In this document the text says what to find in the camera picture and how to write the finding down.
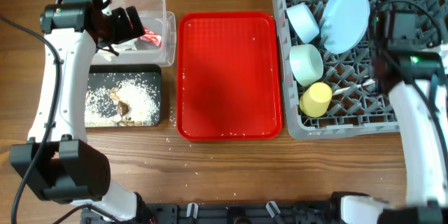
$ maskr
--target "transparent bin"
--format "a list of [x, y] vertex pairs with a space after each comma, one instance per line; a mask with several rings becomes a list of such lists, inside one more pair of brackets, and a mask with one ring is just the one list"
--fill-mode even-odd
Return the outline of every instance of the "transparent bin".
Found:
[[124, 50], [116, 57], [112, 53], [99, 50], [93, 57], [93, 65], [104, 64], [158, 64], [169, 67], [174, 63], [176, 53], [176, 19], [166, 11], [165, 0], [112, 0], [109, 10], [118, 7], [135, 6], [145, 28], [162, 37], [160, 47], [146, 41], [137, 40], [136, 50]]
[[[370, 9], [376, 6], [377, 1], [369, 0]], [[448, 12], [448, 0], [414, 1], [428, 10], [436, 20]], [[319, 49], [323, 58], [324, 74], [320, 81], [329, 84], [333, 91], [346, 87], [351, 89], [338, 97], [333, 97], [327, 113], [320, 118], [310, 118], [301, 112], [299, 99], [306, 88], [295, 81], [289, 61], [291, 47], [300, 45], [301, 41], [289, 23], [286, 9], [305, 3], [319, 23], [327, 2], [328, 0], [272, 0], [283, 64], [282, 92], [289, 134], [297, 140], [311, 140], [399, 131], [396, 116], [387, 97], [369, 97], [354, 87], [361, 78], [369, 74], [373, 48], [368, 43], [370, 39], [368, 33], [355, 48], [339, 55], [327, 51], [321, 45], [320, 36], [311, 42]], [[407, 5], [397, 7], [409, 8]], [[418, 38], [421, 44], [434, 41], [435, 28], [429, 19], [420, 17], [417, 21], [420, 24]]]

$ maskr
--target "cup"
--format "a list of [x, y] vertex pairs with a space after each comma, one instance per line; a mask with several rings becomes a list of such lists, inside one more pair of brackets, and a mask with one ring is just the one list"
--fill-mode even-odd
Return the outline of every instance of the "cup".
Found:
[[322, 57], [314, 45], [294, 45], [289, 60], [294, 77], [302, 86], [314, 83], [323, 75]]
[[333, 91], [325, 83], [315, 83], [301, 96], [300, 110], [310, 117], [319, 117], [325, 114], [330, 105]]
[[295, 33], [304, 44], [308, 44], [319, 35], [319, 26], [316, 19], [305, 3], [298, 4], [286, 9], [289, 22]]

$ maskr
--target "plastic dish rack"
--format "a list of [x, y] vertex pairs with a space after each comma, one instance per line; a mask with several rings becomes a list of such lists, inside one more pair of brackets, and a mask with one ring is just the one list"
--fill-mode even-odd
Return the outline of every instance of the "plastic dish rack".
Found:
[[[375, 7], [377, 1], [369, 0], [370, 9]], [[448, 0], [414, 1], [429, 10], [436, 20], [448, 12]], [[344, 94], [334, 96], [327, 113], [320, 118], [310, 118], [302, 114], [298, 105], [305, 88], [295, 81], [289, 62], [291, 46], [300, 45], [302, 42], [289, 24], [286, 9], [306, 3], [319, 23], [327, 2], [328, 0], [272, 0], [283, 62], [282, 90], [289, 134], [297, 140], [311, 140], [397, 132], [397, 118], [387, 97], [367, 96], [364, 91], [354, 87], [364, 76], [369, 76], [372, 49], [369, 47], [368, 35], [365, 35], [355, 48], [339, 55], [327, 51], [320, 36], [311, 42], [319, 49], [323, 58], [324, 74], [321, 81], [329, 84], [333, 91], [338, 88], [352, 88]], [[422, 44], [436, 39], [435, 29], [426, 17], [420, 17], [417, 22], [421, 24], [418, 37]]]

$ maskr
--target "white granules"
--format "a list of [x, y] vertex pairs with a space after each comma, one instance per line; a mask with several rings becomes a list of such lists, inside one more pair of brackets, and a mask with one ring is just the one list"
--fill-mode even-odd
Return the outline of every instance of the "white granules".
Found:
[[109, 97], [111, 90], [105, 87], [98, 88], [94, 92], [88, 92], [86, 96], [86, 127], [114, 127], [122, 125], [122, 121], [132, 121], [135, 122], [135, 125], [143, 126], [155, 123], [153, 118], [160, 105], [154, 102], [158, 93], [157, 87], [137, 83], [136, 79], [127, 79], [118, 81], [115, 89], [118, 90], [115, 95], [127, 105], [129, 111], [123, 117], [120, 116], [118, 101]]

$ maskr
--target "white plate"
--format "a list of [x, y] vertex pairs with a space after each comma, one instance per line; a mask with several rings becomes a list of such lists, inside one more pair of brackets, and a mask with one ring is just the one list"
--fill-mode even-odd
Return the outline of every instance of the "white plate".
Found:
[[325, 22], [321, 36], [328, 35], [325, 48], [340, 54], [358, 45], [367, 30], [369, 15], [369, 0], [329, 0], [322, 14]]

